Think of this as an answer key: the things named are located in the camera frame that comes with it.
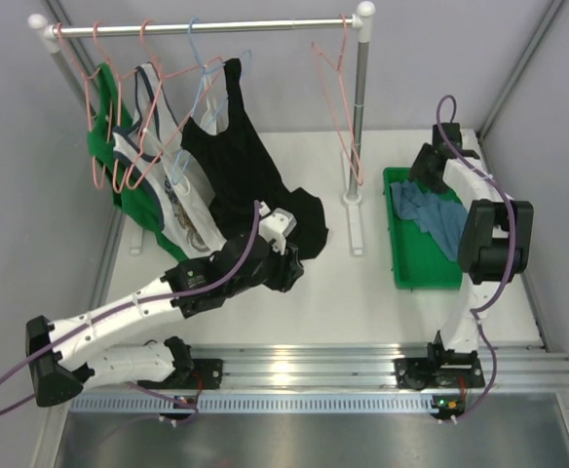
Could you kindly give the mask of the blue tank top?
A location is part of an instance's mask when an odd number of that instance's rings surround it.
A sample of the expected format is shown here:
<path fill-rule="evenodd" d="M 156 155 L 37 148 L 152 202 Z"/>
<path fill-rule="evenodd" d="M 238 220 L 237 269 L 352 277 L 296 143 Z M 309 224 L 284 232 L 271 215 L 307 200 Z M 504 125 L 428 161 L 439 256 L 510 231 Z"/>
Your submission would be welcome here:
<path fill-rule="evenodd" d="M 409 180 L 392 182 L 390 190 L 396 215 L 430 234 L 446 258 L 456 261 L 468 217 L 465 207 L 432 191 L 422 191 Z"/>

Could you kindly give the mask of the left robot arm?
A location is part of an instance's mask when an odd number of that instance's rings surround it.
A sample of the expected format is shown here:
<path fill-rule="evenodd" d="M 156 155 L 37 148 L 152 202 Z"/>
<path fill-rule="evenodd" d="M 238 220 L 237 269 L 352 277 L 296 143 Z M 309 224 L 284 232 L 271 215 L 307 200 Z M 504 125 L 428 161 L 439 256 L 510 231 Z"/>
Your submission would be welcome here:
<path fill-rule="evenodd" d="M 138 291 L 95 310 L 57 321 L 35 317 L 25 326 L 35 402 L 53 407 L 86 389 L 124 382 L 184 386 L 194 363 L 181 338 L 144 345 L 129 345 L 127 339 L 219 308 L 255 287 L 286 293 L 303 273 L 294 244 L 279 249 L 261 236 L 250 243 L 240 235 L 222 250 L 180 262 Z"/>

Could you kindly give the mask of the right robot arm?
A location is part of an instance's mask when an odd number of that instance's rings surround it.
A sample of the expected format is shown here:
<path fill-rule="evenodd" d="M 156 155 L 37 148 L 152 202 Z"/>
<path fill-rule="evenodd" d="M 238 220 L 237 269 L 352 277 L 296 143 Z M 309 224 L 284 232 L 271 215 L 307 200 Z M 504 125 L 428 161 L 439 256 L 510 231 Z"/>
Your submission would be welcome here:
<path fill-rule="evenodd" d="M 398 374 L 412 390 L 484 385 L 477 348 L 487 340 L 483 321 L 513 277 L 527 266 L 534 208 L 516 201 L 486 171 L 478 154 L 463 147 L 455 122 L 436 124 L 409 171 L 436 211 L 425 217 L 443 236 L 462 272 L 458 304 L 427 345 L 427 355 L 409 359 Z"/>

